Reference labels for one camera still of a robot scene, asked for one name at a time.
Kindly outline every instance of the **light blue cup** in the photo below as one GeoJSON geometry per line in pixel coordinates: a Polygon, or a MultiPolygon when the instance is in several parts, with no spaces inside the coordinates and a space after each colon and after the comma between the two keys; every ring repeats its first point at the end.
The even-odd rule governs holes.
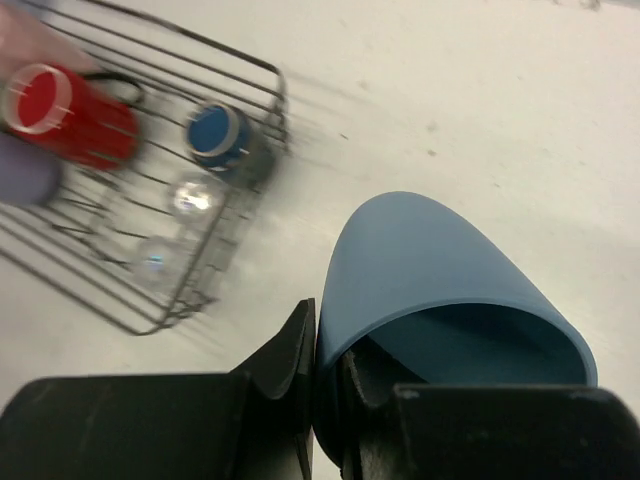
{"type": "Polygon", "coordinates": [[[597,383],[584,339],[524,274],[465,219],[413,193],[362,205],[331,257],[314,431],[336,463],[336,362],[366,335],[431,384],[597,383]]]}

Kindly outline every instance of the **metal wire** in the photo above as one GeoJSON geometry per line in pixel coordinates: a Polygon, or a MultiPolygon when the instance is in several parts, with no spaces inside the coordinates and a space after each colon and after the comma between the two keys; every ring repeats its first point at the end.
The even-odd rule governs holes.
{"type": "MultiPolygon", "coordinates": [[[[71,14],[30,0],[23,0],[23,3],[44,11],[46,23],[51,28],[70,40],[79,42],[102,65],[111,70],[126,72],[171,105],[195,107],[205,99],[218,97],[238,108],[247,109],[248,116],[261,130],[273,154],[278,157],[286,151],[286,86],[284,77],[275,66],[171,22],[109,2],[67,2],[100,9],[103,17],[108,19],[100,24],[83,18],[74,7],[68,9],[73,12],[71,14]],[[263,72],[262,75],[256,74],[260,78],[266,72],[273,77],[273,85],[264,85],[254,78],[247,78],[244,73],[246,68],[239,68],[238,70],[242,70],[240,74],[235,70],[222,68],[222,65],[211,65],[206,58],[190,58],[148,40],[118,32],[116,28],[109,26],[118,25],[123,16],[135,19],[141,26],[160,28],[176,38],[204,45],[212,54],[223,53],[235,62],[240,61],[243,66],[255,67],[257,72],[263,72]],[[60,21],[63,21],[64,26],[59,25],[60,21]],[[105,35],[116,40],[117,46],[105,40],[105,35]],[[219,77],[221,84],[190,78],[184,74],[186,69],[171,69],[170,61],[158,61],[157,57],[150,60],[147,56],[143,59],[140,54],[142,49],[197,67],[207,72],[209,79],[219,77]],[[259,101],[257,96],[266,100],[259,101]]],[[[162,128],[176,130],[181,135],[184,119],[175,116],[175,111],[179,109],[172,108],[171,112],[163,112],[150,105],[134,108],[141,118],[148,119],[152,124],[154,121],[161,122],[162,128]]],[[[18,254],[3,247],[0,248],[1,257],[99,315],[111,325],[136,336],[171,328],[214,301],[216,295],[211,288],[219,275],[227,269],[233,249],[241,241],[239,225],[251,218],[262,196],[260,182],[250,178],[251,169],[239,168],[236,180],[226,191],[223,204],[211,215],[206,228],[194,232],[179,226],[162,205],[162,196],[171,184],[171,179],[153,171],[153,165],[147,157],[155,158],[160,154],[166,156],[172,162],[171,171],[208,170],[192,160],[186,152],[181,153],[174,145],[156,138],[156,128],[160,126],[152,126],[150,131],[143,132],[140,138],[141,152],[138,155],[140,158],[126,169],[113,173],[69,166],[71,174],[57,200],[51,205],[25,209],[0,206],[0,232],[29,252],[18,254]],[[143,190],[152,195],[138,195],[143,190]],[[153,234],[138,228],[136,223],[125,226],[120,224],[121,220],[130,216],[131,209],[140,210],[144,217],[152,217],[154,221],[173,221],[176,228],[172,238],[188,246],[184,251],[185,267],[181,275],[176,277],[175,284],[168,289],[168,295],[158,295],[138,285],[131,274],[131,248],[120,249],[122,245],[130,245],[128,242],[146,239],[153,234]],[[118,248],[114,248],[114,251],[106,249],[103,246],[106,243],[113,243],[118,248]],[[46,258],[49,265],[55,265],[68,273],[71,280],[63,281],[61,276],[50,273],[42,262],[33,260],[38,256],[46,258]],[[74,287],[74,281],[80,281],[83,286],[95,289],[95,292],[80,293],[74,287]],[[126,318],[122,318],[120,314],[116,316],[110,308],[94,301],[94,296],[98,294],[106,297],[109,302],[114,302],[117,311],[129,312],[124,315],[126,318]],[[140,325],[140,321],[147,326],[134,326],[140,325]]],[[[117,160],[100,152],[94,153],[98,158],[117,160]]]]}

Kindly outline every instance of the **white table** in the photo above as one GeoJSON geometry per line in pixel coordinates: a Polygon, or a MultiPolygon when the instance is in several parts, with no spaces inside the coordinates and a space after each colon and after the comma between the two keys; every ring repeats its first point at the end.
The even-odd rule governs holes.
{"type": "MultiPolygon", "coordinates": [[[[281,66],[293,153],[195,321],[132,338],[0,260],[0,403],[46,375],[228,370],[320,299],[349,215],[430,196],[582,332],[640,413],[640,10],[544,0],[130,0],[281,66]]],[[[337,469],[316,450],[316,478],[337,469]]]]}

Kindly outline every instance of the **black wire rack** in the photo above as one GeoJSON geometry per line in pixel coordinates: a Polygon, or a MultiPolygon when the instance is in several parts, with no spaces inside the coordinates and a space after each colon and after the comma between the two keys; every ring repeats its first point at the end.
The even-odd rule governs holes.
{"type": "Polygon", "coordinates": [[[103,172],[66,164],[58,198],[46,207],[0,206],[0,255],[69,299],[132,335],[175,326],[216,300],[267,181],[240,167],[224,202],[201,228],[181,226],[168,190],[188,171],[204,171],[183,144],[196,105],[215,99],[242,109],[276,159],[287,151],[286,87],[273,65],[147,13],[100,0],[67,0],[41,10],[44,23],[88,51],[100,65],[145,86],[137,108],[142,147],[131,165],[103,172]],[[180,274],[164,292],[132,274],[136,245],[168,238],[183,252],[180,274]]]}

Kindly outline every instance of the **tabletop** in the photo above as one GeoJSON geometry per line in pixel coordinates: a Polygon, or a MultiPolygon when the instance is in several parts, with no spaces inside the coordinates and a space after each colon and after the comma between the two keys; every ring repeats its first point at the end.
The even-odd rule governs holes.
{"type": "MultiPolygon", "coordinates": [[[[601,386],[640,414],[633,2],[126,3],[280,67],[291,153],[221,301],[170,331],[127,337],[0,259],[0,403],[41,376],[233,368],[298,300],[321,298],[351,213],[406,190],[501,248],[583,334],[601,386]]],[[[337,475],[316,458],[320,478],[337,475]]]]}

